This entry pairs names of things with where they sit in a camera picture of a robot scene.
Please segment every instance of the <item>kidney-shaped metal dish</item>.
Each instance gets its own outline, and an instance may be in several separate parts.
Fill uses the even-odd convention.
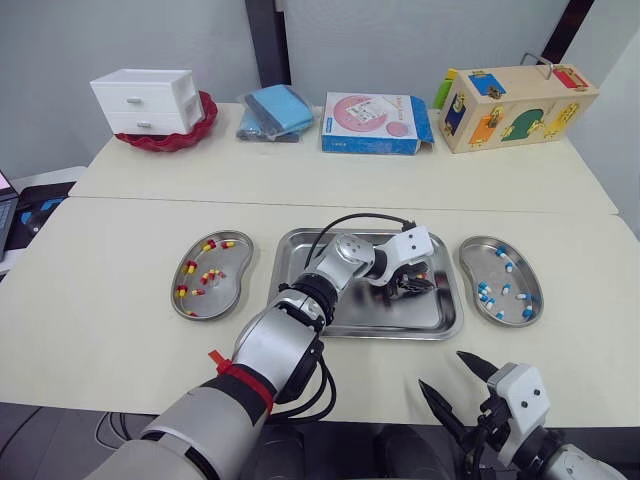
[[[506,269],[509,262],[513,265],[511,272]],[[508,327],[526,327],[540,319],[544,307],[540,283],[531,265],[507,242],[493,237],[468,238],[460,246],[460,263],[471,283],[473,302],[483,317]],[[495,299],[490,309],[480,298],[478,286],[482,282],[491,289],[487,296]],[[511,288],[503,295],[507,284]],[[527,307],[531,307],[530,316],[523,315]],[[504,312],[503,318],[498,318],[499,312]]]
[[[198,240],[180,261],[171,285],[173,308],[190,320],[211,320],[231,310],[253,243],[244,233],[215,232]]]

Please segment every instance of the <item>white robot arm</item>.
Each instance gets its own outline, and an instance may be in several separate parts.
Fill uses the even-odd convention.
[[[468,475],[479,478],[479,461],[485,442],[498,452],[505,467],[514,464],[520,479],[623,480],[606,463],[570,444],[543,427],[550,402],[537,368],[507,363],[498,369],[468,352],[458,356],[487,383],[489,398],[480,405],[478,425],[466,429],[451,405],[431,386],[419,381],[422,393],[440,422],[467,454]]]
[[[319,335],[349,283],[365,277],[385,285],[398,268],[431,253],[425,227],[414,226],[377,247],[354,235],[336,235],[245,327],[231,360],[214,354],[217,377],[187,392],[87,479],[235,479],[273,403],[298,398],[322,361]]]

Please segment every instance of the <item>plastic bag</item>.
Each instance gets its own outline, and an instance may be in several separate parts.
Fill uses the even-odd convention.
[[[242,120],[240,120],[240,126],[238,127],[238,131],[236,132],[236,136],[241,140],[253,142],[296,143],[300,140],[300,132],[300,130],[296,130],[295,132],[285,133],[284,135],[275,137],[272,140],[264,134],[253,113],[251,113],[249,110],[245,110],[244,115],[242,116]]]
[[[289,85],[273,85],[254,90],[238,99],[255,117],[269,139],[304,130],[313,123],[311,105]]]

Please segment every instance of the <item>black cable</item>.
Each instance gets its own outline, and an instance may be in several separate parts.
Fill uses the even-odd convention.
[[[316,403],[318,403],[318,400],[324,393],[327,386],[327,366],[324,364],[324,359],[322,357],[318,359],[318,363],[320,364],[320,373],[322,375],[322,379],[320,380],[320,387],[318,387],[316,393],[314,393],[307,402],[300,405],[299,407],[292,408],[291,410],[287,410],[285,412],[274,413],[267,420],[268,423],[280,423],[281,421],[286,420],[289,417],[293,417],[294,415],[299,415],[303,412],[306,412]]]
[[[127,421],[124,413],[120,413],[120,427],[122,428],[122,433],[127,440],[131,440],[131,435],[129,434],[129,429],[127,429]]]
[[[104,412],[102,414],[102,417],[100,418],[100,421],[98,422],[98,424],[96,425],[95,430],[93,431],[93,439],[96,441],[96,443],[98,443],[99,445],[103,446],[104,448],[108,448],[109,450],[117,450],[118,447],[116,447],[115,445],[110,445],[110,444],[100,440],[100,428],[102,427],[102,424],[104,423],[105,419],[107,418],[107,415],[109,415],[109,412]]]
[[[480,457],[484,453],[484,442],[487,439],[487,432],[482,429],[478,432],[478,438],[476,439],[475,448],[473,449],[473,464],[471,466],[471,478],[473,480],[480,480]]]
[[[126,442],[127,441],[126,437],[122,433],[120,433],[118,431],[118,429],[116,428],[115,424],[113,423],[113,415],[114,415],[114,413],[115,412],[109,412],[109,426],[111,427],[111,431],[120,440],[122,440],[123,442]]]
[[[9,444],[11,443],[11,441],[15,438],[16,435],[18,435],[18,432],[20,432],[20,430],[22,430],[24,426],[27,423],[29,423],[29,420],[31,420],[36,415],[36,413],[38,413],[40,410],[42,410],[42,407],[38,407],[33,412],[31,412],[31,414],[29,414],[29,416],[25,418],[23,422],[20,424],[20,426],[18,426],[18,428],[16,428],[16,430],[11,434],[9,439],[3,445],[2,449],[0,449],[0,458],[2,458],[2,454],[9,447]]]
[[[331,399],[329,400],[329,404],[324,408],[324,410],[316,414],[309,415],[308,417],[289,418],[287,419],[288,423],[297,424],[297,423],[315,422],[317,420],[323,419],[324,417],[329,415],[329,413],[331,413],[331,410],[333,410],[333,407],[336,404],[337,393],[336,393],[336,382],[333,380],[333,376],[331,375],[331,372],[329,371],[328,368],[327,368],[327,380],[329,380],[329,387],[331,388]]]
[[[401,223],[403,230],[406,228],[412,228],[416,226],[415,222],[411,222],[409,220],[405,220],[404,218],[400,218],[400,217],[394,217],[393,215],[385,215],[384,213],[353,213],[351,215],[345,215],[344,217],[340,217],[337,220],[334,220],[329,225],[324,227],[320,231],[320,233],[318,233],[318,236],[313,241],[313,244],[311,245],[311,249],[307,254],[307,259],[304,262],[304,268],[307,268],[309,266],[309,262],[311,261],[313,252],[315,251],[316,247],[318,246],[318,242],[322,239],[324,234],[327,233],[331,228],[336,226],[338,223],[344,222],[345,220],[351,220],[352,218],[382,218],[383,220],[391,220],[394,222]]]
[[[326,417],[327,415],[329,415],[331,410],[333,410],[333,407],[336,404],[336,398],[337,398],[336,382],[333,380],[333,376],[331,375],[331,371],[329,370],[329,368],[325,364],[324,359],[321,358],[321,359],[318,360],[318,362],[320,363],[320,367],[324,370],[325,375],[327,376],[327,380],[329,382],[329,387],[331,389],[331,398],[329,400],[329,404],[321,412],[318,412],[318,413],[313,414],[313,415],[309,415],[308,417],[282,418],[276,423],[291,425],[291,424],[314,422],[316,420],[320,420],[320,419]]]

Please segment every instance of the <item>stainless steel tray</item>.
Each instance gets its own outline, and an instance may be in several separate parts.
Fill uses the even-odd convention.
[[[269,301],[278,294],[278,285],[291,283],[303,271],[311,244],[320,229],[305,228],[287,233],[278,244],[271,277]],[[380,245],[397,232],[387,230],[342,230],[327,233],[319,251],[336,232],[358,235]],[[333,323],[324,330],[328,337],[396,338],[413,340],[446,340],[462,328],[463,314],[458,288],[447,248],[431,234],[434,253],[427,259],[428,279],[438,276],[438,288],[414,297],[401,297],[385,302],[374,297],[366,280],[356,280],[336,306]]]
[[[500,258],[496,251],[502,247],[506,258]],[[513,271],[505,269],[507,262],[513,264]],[[544,300],[542,289],[531,265],[515,248],[507,242],[493,237],[471,237],[460,246],[460,264],[471,283],[469,291],[473,303],[480,314],[492,322],[508,327],[526,327],[536,323],[542,315]],[[486,282],[491,288],[491,297],[496,303],[490,310],[478,296],[478,284]],[[511,284],[511,291],[503,295],[502,288]],[[528,293],[531,299],[520,300],[516,295]],[[530,305],[532,315],[525,318],[522,313]],[[504,311],[504,318],[496,318],[496,314]]]
[[[215,247],[203,249],[209,240]],[[234,242],[233,247],[223,248],[225,242]],[[240,298],[242,275],[253,255],[253,243],[244,233],[234,231],[215,232],[198,240],[186,253],[176,269],[171,285],[171,304],[176,311],[189,320],[211,320],[222,316],[235,307]],[[197,265],[193,273],[188,272],[187,262]],[[207,279],[201,278],[210,270],[221,274]],[[178,288],[186,287],[181,297]],[[203,295],[192,295],[192,290],[202,289]]]

